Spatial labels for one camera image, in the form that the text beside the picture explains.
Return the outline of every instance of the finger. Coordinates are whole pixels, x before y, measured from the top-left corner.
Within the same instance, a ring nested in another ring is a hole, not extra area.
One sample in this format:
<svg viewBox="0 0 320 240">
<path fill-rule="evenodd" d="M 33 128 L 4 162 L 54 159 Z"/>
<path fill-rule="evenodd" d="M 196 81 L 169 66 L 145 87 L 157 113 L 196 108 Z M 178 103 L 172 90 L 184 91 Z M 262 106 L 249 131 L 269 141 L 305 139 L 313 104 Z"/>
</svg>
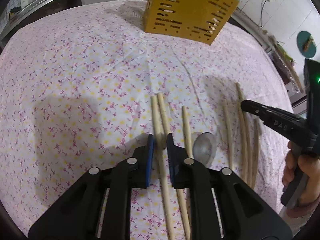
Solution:
<svg viewBox="0 0 320 240">
<path fill-rule="evenodd" d="M 289 142 L 288 142 L 288 148 L 289 148 L 290 150 L 292 150 L 292 141 L 289 141 Z"/>
<path fill-rule="evenodd" d="M 299 202 L 301 205 L 308 205 L 315 201 L 320 195 L 320 183 L 318 178 L 309 178 L 307 187 L 302 193 Z"/>
<path fill-rule="evenodd" d="M 289 181 L 287 181 L 285 177 L 282 177 L 282 184 L 287 187 L 289 185 Z"/>
<path fill-rule="evenodd" d="M 320 181 L 320 160 L 308 155 L 300 155 L 298 158 L 300 169 L 310 178 L 317 178 Z"/>
<path fill-rule="evenodd" d="M 293 169 L 294 167 L 297 166 L 297 161 L 294 158 L 292 151 L 289 151 L 286 158 L 285 158 L 285 163 L 287 164 L 289 169 Z"/>
<path fill-rule="evenodd" d="M 307 205 L 320 195 L 320 160 L 301 155 L 298 159 L 298 165 L 309 176 L 307 187 L 299 199 L 300 204 Z"/>
<path fill-rule="evenodd" d="M 290 183 L 294 179 L 294 171 L 292 169 L 289 169 L 288 166 L 284 167 L 283 177 L 285 180 Z"/>
</svg>

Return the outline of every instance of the spoon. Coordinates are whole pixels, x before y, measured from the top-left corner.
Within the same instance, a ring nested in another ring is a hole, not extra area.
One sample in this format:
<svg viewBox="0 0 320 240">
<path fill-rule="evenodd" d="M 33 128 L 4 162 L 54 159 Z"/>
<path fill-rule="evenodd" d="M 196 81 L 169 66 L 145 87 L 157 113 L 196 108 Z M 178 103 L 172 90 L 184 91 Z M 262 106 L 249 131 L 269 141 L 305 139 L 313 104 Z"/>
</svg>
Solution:
<svg viewBox="0 0 320 240">
<path fill-rule="evenodd" d="M 210 168 L 217 152 L 217 140 L 212 133 L 205 132 L 200 134 L 192 148 L 195 160 Z"/>
</svg>

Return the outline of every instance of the pink flower pattern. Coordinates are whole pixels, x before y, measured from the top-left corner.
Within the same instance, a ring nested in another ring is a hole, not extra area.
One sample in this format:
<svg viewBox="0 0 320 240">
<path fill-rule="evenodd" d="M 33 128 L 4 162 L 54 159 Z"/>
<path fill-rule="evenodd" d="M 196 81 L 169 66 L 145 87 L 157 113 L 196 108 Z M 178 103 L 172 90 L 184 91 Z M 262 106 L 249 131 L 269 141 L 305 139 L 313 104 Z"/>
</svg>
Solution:
<svg viewBox="0 0 320 240">
<path fill-rule="evenodd" d="M 234 83 L 240 82 L 247 99 L 292 110 L 278 73 L 252 36 L 230 24 L 211 46 L 144 33 L 144 8 L 144 1 L 115 1 L 65 10 L 20 29 L 2 52 L 0 199 L 25 234 L 90 167 L 114 167 L 146 143 L 155 93 L 165 95 L 176 145 L 184 146 L 182 105 L 193 139 L 206 131 L 216 135 L 214 169 L 228 166 L 221 104 L 227 100 L 237 174 L 242 165 Z M 248 118 L 253 141 L 254 117 Z M 262 126 L 255 191 L 277 211 L 286 143 Z M 150 188 L 132 191 L 132 239 L 167 239 L 158 178 L 154 163 Z M 176 239 L 184 239 L 172 188 L 171 205 Z"/>
</svg>

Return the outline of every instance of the yellow basket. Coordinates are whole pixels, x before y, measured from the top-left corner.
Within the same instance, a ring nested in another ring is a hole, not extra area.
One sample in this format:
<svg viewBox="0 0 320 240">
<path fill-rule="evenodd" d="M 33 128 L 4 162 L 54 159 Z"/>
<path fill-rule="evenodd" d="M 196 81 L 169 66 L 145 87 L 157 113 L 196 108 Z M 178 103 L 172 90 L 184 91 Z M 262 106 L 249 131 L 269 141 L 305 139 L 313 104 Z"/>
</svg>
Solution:
<svg viewBox="0 0 320 240">
<path fill-rule="evenodd" d="M 238 0 L 147 0 L 144 31 L 211 44 Z"/>
</svg>

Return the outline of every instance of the chopstick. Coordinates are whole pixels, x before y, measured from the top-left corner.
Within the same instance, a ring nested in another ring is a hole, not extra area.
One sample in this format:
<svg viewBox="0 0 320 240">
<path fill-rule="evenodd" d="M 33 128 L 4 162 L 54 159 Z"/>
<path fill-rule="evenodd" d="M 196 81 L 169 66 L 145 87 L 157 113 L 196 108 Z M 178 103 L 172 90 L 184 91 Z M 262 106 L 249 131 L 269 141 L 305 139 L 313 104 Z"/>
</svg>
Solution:
<svg viewBox="0 0 320 240">
<path fill-rule="evenodd" d="M 246 139 L 246 131 L 244 124 L 244 117 L 242 113 L 242 109 L 240 103 L 237 103 L 237 108 L 239 112 L 239 120 L 240 120 L 240 132 L 241 132 L 241 152 L 243 154 L 243 174 L 242 178 L 245 183 L 248 184 L 248 147 L 247 147 L 247 139 Z"/>
<path fill-rule="evenodd" d="M 236 83 L 238 97 L 240 103 L 244 100 L 244 96 L 242 94 L 242 90 L 240 88 L 240 84 Z M 246 141 L 246 146 L 242 146 L 242 154 L 244 155 L 244 182 L 249 186 L 252 184 L 252 152 L 251 152 L 251 143 L 250 143 L 250 134 L 249 134 L 249 123 L 246 113 L 244 113 L 241 109 L 241 105 L 239 105 L 239 118 L 240 118 L 240 129 L 241 129 L 241 142 L 243 145 L 243 140 Z"/>
<path fill-rule="evenodd" d="M 154 135 L 157 143 L 155 156 L 159 163 L 159 172 L 160 172 L 160 180 L 161 180 L 161 188 L 162 188 L 162 197 L 164 201 L 166 225 L 169 232 L 170 240 L 175 240 L 173 221 L 172 221 L 172 216 L 170 212 L 169 186 L 168 186 L 167 176 L 165 172 L 164 160 L 162 158 L 163 142 L 162 142 L 160 115 L 158 110 L 158 100 L 156 96 L 151 97 L 151 110 L 152 110 L 152 123 L 153 123 Z"/>
<path fill-rule="evenodd" d="M 164 128 L 164 134 L 165 134 L 165 138 L 166 138 L 166 136 L 171 131 L 170 131 L 169 121 L 168 121 L 168 117 L 167 117 L 167 112 L 166 112 L 165 106 L 164 106 L 163 94 L 158 93 L 157 97 L 158 97 L 158 102 L 159 102 L 159 107 L 160 107 L 161 118 L 162 118 L 162 125 Z M 190 240 L 190 224 L 189 224 L 189 218 L 188 218 L 187 203 L 186 203 L 184 195 L 183 195 L 183 190 L 177 189 L 176 191 L 177 191 L 179 206 L 180 206 L 181 215 L 182 215 L 184 232 L 186 235 L 186 239 Z"/>
<path fill-rule="evenodd" d="M 251 188 L 254 189 L 256 186 L 257 172 L 258 172 L 258 160 L 260 153 L 260 123 L 258 119 L 254 120 L 254 154 L 253 154 L 253 166 L 252 166 L 252 185 Z"/>
<path fill-rule="evenodd" d="M 227 126 L 227 135 L 228 135 L 228 146 L 229 146 L 229 167 L 234 171 L 233 165 L 233 139 L 232 139 L 232 130 L 231 130 L 231 121 L 228 114 L 228 106 L 227 102 L 223 101 L 223 111 L 224 116 L 226 118 L 226 126 Z"/>
<path fill-rule="evenodd" d="M 188 112 L 185 106 L 182 106 L 182 124 L 183 124 L 184 145 L 185 145 L 188 157 L 193 159 L 191 130 L 190 130 L 190 124 L 188 119 Z"/>
</svg>

